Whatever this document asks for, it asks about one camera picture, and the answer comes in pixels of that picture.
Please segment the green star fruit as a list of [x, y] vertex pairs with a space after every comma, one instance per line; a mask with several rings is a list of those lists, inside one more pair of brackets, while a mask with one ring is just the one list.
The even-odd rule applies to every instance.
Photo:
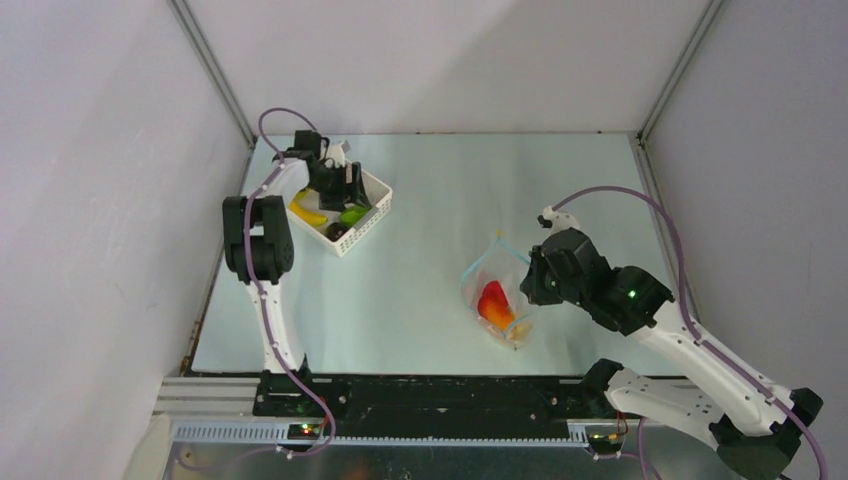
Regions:
[[348, 225], [349, 227], [355, 226], [363, 217], [365, 217], [369, 212], [370, 207], [363, 207], [359, 205], [354, 205], [345, 209], [339, 215], [339, 222]]

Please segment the orange red mango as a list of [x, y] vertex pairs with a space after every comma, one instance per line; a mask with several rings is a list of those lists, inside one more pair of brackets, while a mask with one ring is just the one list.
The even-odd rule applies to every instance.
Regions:
[[483, 287], [476, 309], [481, 318], [502, 332], [506, 332], [515, 321], [515, 314], [506, 293], [497, 280], [492, 280]]

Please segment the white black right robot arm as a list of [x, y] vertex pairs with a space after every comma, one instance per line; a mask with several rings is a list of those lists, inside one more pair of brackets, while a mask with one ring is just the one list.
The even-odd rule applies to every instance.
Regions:
[[819, 395], [769, 380], [682, 313], [663, 283], [637, 266], [610, 266], [577, 229], [549, 235], [529, 257], [520, 290], [531, 304], [575, 305], [674, 363], [694, 385], [679, 389], [600, 359], [581, 382], [588, 414], [657, 421], [701, 441], [745, 479], [784, 473], [823, 406]]

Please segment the dark purple fruit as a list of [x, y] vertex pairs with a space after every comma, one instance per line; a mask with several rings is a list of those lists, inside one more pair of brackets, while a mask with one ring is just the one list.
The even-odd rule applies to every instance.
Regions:
[[344, 223], [333, 222], [327, 226], [325, 230], [325, 237], [330, 242], [337, 242], [348, 232], [349, 229], [350, 227]]

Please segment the yellow green fruit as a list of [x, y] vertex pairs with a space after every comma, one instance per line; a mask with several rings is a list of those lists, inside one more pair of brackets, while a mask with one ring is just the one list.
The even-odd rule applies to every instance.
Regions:
[[297, 193], [297, 194], [293, 197], [293, 199], [292, 199], [292, 203], [295, 203], [295, 204], [300, 203], [302, 200], [304, 200], [305, 198], [307, 198], [307, 197], [309, 196], [309, 194], [310, 194], [310, 193], [311, 193], [311, 190], [310, 190], [310, 189], [308, 189], [308, 188], [304, 188], [304, 189], [300, 190], [300, 191], [299, 191], [299, 192], [298, 192], [298, 193]]

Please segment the clear zip bag blue zipper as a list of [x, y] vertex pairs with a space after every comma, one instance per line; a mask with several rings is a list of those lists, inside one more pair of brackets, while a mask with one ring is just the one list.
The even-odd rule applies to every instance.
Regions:
[[527, 343], [533, 328], [535, 307], [520, 290], [529, 266], [529, 258], [498, 230], [460, 280], [460, 295], [469, 311], [492, 337], [513, 350]]

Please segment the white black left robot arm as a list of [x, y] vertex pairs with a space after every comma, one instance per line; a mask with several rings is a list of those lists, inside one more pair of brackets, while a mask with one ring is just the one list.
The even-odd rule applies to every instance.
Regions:
[[282, 302], [282, 279], [295, 256], [289, 223], [295, 196], [313, 193], [321, 210], [337, 214], [336, 221], [318, 225], [320, 235], [332, 231], [326, 240], [353, 230], [344, 215], [362, 218], [373, 209], [362, 166], [347, 158], [349, 150], [346, 141], [332, 143], [313, 130], [300, 130], [292, 147], [275, 153], [271, 172], [256, 190], [222, 203], [226, 265], [251, 294], [263, 335], [264, 368], [273, 373], [296, 372], [306, 360]]

